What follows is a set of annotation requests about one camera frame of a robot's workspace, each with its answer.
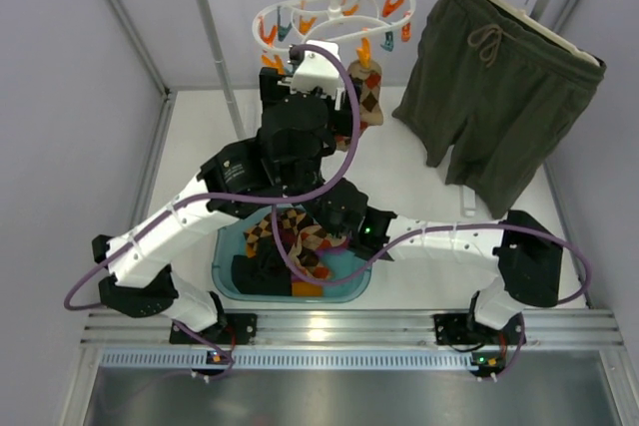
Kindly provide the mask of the brown orange argyle sock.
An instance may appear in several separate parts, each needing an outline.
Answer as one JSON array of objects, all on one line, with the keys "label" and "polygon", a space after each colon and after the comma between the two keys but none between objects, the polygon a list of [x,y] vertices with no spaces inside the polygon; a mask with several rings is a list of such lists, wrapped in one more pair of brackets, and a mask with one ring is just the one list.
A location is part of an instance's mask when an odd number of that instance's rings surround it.
[{"label": "brown orange argyle sock", "polygon": [[318,225],[310,225],[296,231],[288,251],[288,257],[305,276],[320,280],[332,279],[332,271],[320,257],[330,250],[344,246],[347,238],[328,233]]}]

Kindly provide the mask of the brown yellow argyle sock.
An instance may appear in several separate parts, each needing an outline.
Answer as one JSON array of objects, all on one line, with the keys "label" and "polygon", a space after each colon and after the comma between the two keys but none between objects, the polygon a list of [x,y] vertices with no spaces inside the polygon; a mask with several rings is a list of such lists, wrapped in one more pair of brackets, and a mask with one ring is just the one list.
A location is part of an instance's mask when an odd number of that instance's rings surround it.
[{"label": "brown yellow argyle sock", "polygon": [[[285,252],[290,253],[298,243],[301,231],[312,224],[312,219],[303,210],[288,208],[278,210],[278,231]],[[259,222],[251,225],[245,232],[246,253],[248,257],[254,257],[259,252],[260,243],[274,245],[272,230],[272,214],[267,213]]]}]

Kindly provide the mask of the maroon orange striped sock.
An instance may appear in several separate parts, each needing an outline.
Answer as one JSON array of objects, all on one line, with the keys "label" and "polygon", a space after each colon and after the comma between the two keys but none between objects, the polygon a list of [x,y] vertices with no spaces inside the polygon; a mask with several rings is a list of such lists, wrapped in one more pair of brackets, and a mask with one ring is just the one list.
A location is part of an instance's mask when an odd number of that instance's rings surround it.
[{"label": "maroon orange striped sock", "polygon": [[292,283],[292,297],[323,297],[323,287],[304,281],[295,281]]}]

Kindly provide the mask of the beige orange argyle sock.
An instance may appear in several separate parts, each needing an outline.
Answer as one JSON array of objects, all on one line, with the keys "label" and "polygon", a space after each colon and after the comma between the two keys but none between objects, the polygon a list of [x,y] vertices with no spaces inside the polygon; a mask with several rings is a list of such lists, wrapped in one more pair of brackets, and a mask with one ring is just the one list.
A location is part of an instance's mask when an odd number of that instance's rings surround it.
[{"label": "beige orange argyle sock", "polygon": [[368,127],[381,126],[383,124],[383,112],[379,100],[382,80],[380,65],[370,60],[367,67],[365,67],[361,61],[355,60],[350,63],[347,71],[352,80],[360,85],[360,130],[363,132]]}]

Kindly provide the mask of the white clip sock hanger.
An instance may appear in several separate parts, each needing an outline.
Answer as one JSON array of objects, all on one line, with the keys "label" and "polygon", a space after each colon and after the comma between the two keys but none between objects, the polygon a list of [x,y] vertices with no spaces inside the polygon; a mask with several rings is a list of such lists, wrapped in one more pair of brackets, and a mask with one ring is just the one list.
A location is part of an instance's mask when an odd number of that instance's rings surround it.
[{"label": "white clip sock hanger", "polygon": [[385,52],[411,37],[416,0],[284,0],[263,8],[252,23],[262,52],[284,51],[286,42],[352,43],[364,54],[378,40]]}]

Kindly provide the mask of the brown beige argyle sock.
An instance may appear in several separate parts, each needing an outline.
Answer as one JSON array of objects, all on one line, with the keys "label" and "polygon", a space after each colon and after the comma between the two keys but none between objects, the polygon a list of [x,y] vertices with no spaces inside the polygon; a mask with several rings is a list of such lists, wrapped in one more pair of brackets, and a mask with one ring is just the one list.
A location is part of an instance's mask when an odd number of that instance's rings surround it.
[{"label": "brown beige argyle sock", "polygon": [[351,145],[351,137],[336,135],[335,139],[335,148],[341,152],[347,152]]}]

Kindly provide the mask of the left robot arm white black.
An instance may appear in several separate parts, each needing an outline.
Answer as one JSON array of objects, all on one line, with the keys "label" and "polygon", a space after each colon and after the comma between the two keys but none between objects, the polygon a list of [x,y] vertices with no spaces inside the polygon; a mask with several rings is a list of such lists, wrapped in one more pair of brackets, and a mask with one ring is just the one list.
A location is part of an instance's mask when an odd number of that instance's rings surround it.
[{"label": "left robot arm white black", "polygon": [[358,138],[360,82],[343,66],[299,67],[290,76],[263,68],[260,94],[254,137],[222,148],[129,232],[94,239],[95,258],[108,270],[99,283],[103,305],[131,318],[163,315],[195,333],[224,329],[219,297],[180,278],[172,260],[261,206],[309,204],[341,181],[343,172],[326,181],[320,167],[346,129]]}]

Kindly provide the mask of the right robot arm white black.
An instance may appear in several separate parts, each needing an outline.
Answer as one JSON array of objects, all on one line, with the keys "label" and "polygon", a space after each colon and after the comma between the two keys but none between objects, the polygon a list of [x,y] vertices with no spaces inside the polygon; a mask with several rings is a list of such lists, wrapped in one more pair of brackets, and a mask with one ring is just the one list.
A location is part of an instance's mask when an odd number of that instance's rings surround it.
[{"label": "right robot arm white black", "polygon": [[563,246],[527,212],[478,224],[424,221],[371,207],[346,179],[303,207],[328,232],[345,236],[348,250],[366,264],[422,260],[490,273],[470,301],[470,318],[481,326],[499,330],[527,306],[559,303]]}]

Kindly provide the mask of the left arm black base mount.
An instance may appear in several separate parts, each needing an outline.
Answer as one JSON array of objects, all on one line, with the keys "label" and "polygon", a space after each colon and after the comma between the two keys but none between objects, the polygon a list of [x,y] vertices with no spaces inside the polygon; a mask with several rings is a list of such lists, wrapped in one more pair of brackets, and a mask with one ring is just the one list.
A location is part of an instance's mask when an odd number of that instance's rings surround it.
[{"label": "left arm black base mount", "polygon": [[[256,337],[258,331],[258,316],[254,313],[227,313],[226,324],[214,325],[199,332],[199,335],[209,342],[217,345],[248,345]],[[201,342],[193,338],[178,326],[171,327],[169,343],[174,345],[201,345]]]}]

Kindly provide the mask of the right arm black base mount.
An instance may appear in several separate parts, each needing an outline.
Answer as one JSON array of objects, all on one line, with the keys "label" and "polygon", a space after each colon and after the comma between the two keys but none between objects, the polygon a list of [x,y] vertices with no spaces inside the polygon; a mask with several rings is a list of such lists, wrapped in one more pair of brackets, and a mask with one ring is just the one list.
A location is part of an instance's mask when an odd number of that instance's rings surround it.
[{"label": "right arm black base mount", "polygon": [[433,315],[435,342],[440,346],[516,345],[521,332],[521,318],[511,318],[501,329],[482,325],[469,313],[438,313]]}]

